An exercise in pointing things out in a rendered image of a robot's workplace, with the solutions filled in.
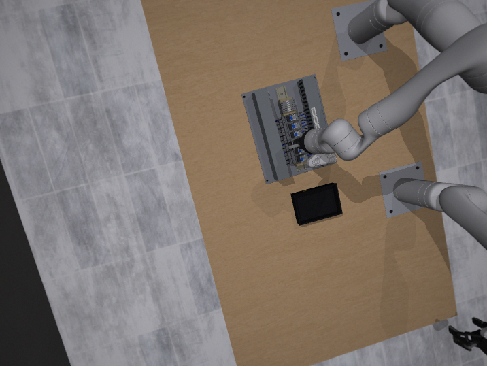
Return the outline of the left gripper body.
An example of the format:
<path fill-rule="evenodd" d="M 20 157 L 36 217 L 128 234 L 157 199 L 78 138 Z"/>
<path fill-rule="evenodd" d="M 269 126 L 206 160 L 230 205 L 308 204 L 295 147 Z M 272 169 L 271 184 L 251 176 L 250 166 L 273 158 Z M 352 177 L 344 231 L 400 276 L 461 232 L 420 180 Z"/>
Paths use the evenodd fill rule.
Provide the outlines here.
<path fill-rule="evenodd" d="M 478 329 L 476 331 L 472 331 L 472 333 L 480 333 L 480 331 L 481 330 Z M 482 350 L 482 352 L 487 355 L 487 339 L 485 339 L 483 337 L 471 336 L 471 340 L 473 343 L 477 344 L 475 347 L 480 348 Z"/>

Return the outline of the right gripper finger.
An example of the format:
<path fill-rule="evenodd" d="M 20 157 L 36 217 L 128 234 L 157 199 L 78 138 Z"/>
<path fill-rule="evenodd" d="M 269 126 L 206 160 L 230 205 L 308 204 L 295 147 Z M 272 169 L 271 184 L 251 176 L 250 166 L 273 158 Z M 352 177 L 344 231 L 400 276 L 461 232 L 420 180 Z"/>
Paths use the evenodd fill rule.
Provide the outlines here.
<path fill-rule="evenodd" d="M 295 148 L 300 146 L 299 144 L 296 144 L 299 140 L 301 140 L 301 137 L 296 140 L 292 140 L 291 142 L 288 142 L 289 151 L 293 151 Z"/>

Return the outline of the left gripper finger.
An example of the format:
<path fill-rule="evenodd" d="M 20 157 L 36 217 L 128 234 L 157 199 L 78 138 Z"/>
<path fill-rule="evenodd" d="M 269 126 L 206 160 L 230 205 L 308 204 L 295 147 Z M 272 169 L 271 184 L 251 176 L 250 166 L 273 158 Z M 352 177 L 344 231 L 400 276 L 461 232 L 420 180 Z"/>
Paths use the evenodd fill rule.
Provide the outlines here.
<path fill-rule="evenodd" d="M 448 326 L 448 329 L 449 329 L 449 332 L 451 334 L 453 334 L 454 343 L 458 344 L 459 346 L 463 347 L 464 349 L 466 349 L 468 351 L 472 351 L 471 348 L 477 345 L 476 343 L 473 343 L 468 338 L 468 335 L 474 336 L 474 337 L 482 337 L 480 335 L 480 333 L 472 333 L 472 332 L 468 332 L 468 331 L 460 332 L 457 329 L 455 329 L 454 327 L 452 327 L 451 325 Z M 465 337 L 461 337 L 461 335 L 463 335 Z"/>
<path fill-rule="evenodd" d="M 481 321 L 480 319 L 478 318 L 475 318 L 473 317 L 472 318 L 472 321 L 473 321 L 473 324 L 477 325 L 478 327 L 480 327 L 481 329 L 483 329 L 483 326 L 484 327 L 487 327 L 487 322 L 483 322 Z"/>

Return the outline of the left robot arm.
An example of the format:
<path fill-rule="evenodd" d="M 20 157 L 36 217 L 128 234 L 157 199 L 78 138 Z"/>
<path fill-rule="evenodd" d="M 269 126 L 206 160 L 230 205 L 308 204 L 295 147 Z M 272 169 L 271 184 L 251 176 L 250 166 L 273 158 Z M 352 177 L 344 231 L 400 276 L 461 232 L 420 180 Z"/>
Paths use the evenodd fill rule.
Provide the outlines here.
<path fill-rule="evenodd" d="M 487 250 L 487 194 L 476 186 L 413 178 L 396 181 L 397 200 L 445 212 Z"/>

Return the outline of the grey relay panel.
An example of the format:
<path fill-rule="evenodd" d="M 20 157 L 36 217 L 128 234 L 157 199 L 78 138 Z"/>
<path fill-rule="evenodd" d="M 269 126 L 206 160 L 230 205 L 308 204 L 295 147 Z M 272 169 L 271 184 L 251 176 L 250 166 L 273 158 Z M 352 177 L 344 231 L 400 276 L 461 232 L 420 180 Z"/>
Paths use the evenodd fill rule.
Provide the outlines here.
<path fill-rule="evenodd" d="M 328 127 L 316 74 L 241 95 L 266 184 L 337 162 L 308 167 L 307 161 L 297 161 L 301 154 L 288 149 L 288 142 L 300 138 L 292 138 L 291 132 Z M 296 113 L 298 120 L 287 122 Z M 290 131 L 294 122 L 301 128 Z"/>

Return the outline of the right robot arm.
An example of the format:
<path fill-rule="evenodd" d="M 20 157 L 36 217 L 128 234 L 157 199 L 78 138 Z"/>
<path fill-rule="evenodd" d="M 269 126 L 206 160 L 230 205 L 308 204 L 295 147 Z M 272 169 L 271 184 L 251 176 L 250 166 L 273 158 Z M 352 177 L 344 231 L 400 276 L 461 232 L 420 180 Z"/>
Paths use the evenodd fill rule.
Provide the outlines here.
<path fill-rule="evenodd" d="M 345 161 L 356 159 L 378 138 L 411 119 L 431 91 L 454 76 L 487 94 L 487 23 L 481 25 L 459 0 L 376 0 L 351 19 L 348 35 L 353 42 L 363 44 L 407 21 L 441 54 L 359 114 L 362 135 L 341 118 L 327 128 L 308 131 L 304 144 L 313 154 L 307 160 L 308 167 L 334 163 L 337 155 Z"/>

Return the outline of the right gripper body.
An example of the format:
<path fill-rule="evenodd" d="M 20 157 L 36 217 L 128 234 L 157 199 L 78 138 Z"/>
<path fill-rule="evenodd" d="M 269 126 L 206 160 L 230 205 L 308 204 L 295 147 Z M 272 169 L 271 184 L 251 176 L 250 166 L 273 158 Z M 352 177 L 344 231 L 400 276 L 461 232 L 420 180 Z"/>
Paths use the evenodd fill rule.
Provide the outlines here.
<path fill-rule="evenodd" d="M 307 151 L 306 147 L 305 147 L 305 144 L 304 144 L 304 139 L 305 139 L 305 136 L 307 134 L 308 131 L 310 131 L 311 129 L 307 130 L 306 132 L 304 132 L 304 134 L 302 135 L 301 137 L 301 140 L 299 140 L 296 144 L 299 144 L 300 146 L 297 147 L 297 148 L 302 148 L 304 151 L 306 151 L 307 153 L 309 154 L 312 154 L 310 153 L 309 151 Z"/>

